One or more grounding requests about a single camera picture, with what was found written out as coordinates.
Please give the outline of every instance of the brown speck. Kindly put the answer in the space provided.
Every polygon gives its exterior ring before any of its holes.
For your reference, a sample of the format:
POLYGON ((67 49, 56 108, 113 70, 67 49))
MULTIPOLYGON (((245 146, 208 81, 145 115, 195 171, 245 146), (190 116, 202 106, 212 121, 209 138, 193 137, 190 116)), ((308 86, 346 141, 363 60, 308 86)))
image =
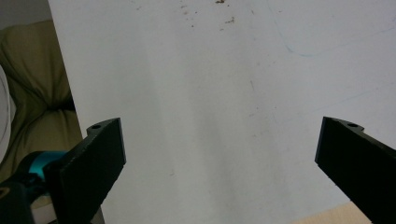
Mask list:
POLYGON ((231 17, 231 20, 230 21, 226 21, 225 23, 234 23, 234 22, 235 22, 235 18, 231 17))

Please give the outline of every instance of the fabric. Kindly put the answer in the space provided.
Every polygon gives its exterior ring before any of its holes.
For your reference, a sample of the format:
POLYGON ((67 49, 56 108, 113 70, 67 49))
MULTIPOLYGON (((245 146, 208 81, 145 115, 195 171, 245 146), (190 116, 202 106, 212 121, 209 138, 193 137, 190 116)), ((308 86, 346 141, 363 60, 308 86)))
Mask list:
POLYGON ((7 152, 14 115, 15 104, 9 96, 6 74, 0 66, 0 162, 7 152))
POLYGON ((82 136, 52 21, 0 31, 0 64, 17 108, 0 164, 3 181, 27 154, 70 150, 82 136))

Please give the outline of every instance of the teal object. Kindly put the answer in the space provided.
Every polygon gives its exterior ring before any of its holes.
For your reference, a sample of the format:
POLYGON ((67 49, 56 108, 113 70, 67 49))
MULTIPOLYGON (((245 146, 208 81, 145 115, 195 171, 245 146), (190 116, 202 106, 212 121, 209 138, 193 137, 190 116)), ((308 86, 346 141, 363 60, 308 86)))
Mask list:
POLYGON ((38 176, 40 176, 40 178, 43 181, 45 181, 45 177, 44 177, 44 173, 43 173, 44 166, 46 166, 48 163, 50 163, 52 161, 59 160, 64 154, 66 154, 65 151, 42 152, 32 162, 32 165, 30 166, 30 169, 29 169, 29 173, 38 174, 38 176))

